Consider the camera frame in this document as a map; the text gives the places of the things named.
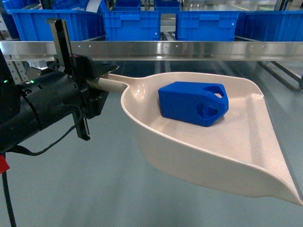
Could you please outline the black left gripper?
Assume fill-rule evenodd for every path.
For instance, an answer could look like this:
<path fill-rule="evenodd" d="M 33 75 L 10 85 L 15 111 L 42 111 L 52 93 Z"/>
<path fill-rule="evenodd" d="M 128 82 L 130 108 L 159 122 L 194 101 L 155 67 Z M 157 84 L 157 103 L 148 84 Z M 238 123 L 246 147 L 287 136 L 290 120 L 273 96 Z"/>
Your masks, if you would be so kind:
<path fill-rule="evenodd" d="M 74 113 L 73 119 L 80 118 L 80 123 L 76 126 L 76 132 L 79 138 L 88 141 L 90 133 L 87 119 L 92 119 L 101 115 L 109 92 L 95 88 L 88 88 L 83 76 L 83 68 L 77 62 L 78 58 L 71 49 L 70 36 L 67 29 L 67 22 L 60 18 L 49 18 L 46 20 L 49 24 L 53 41 L 56 49 L 57 60 L 63 72 L 71 76 L 80 91 L 80 113 Z M 98 63 L 91 58 L 89 60 L 88 78 L 98 79 L 119 68 L 116 64 Z"/>

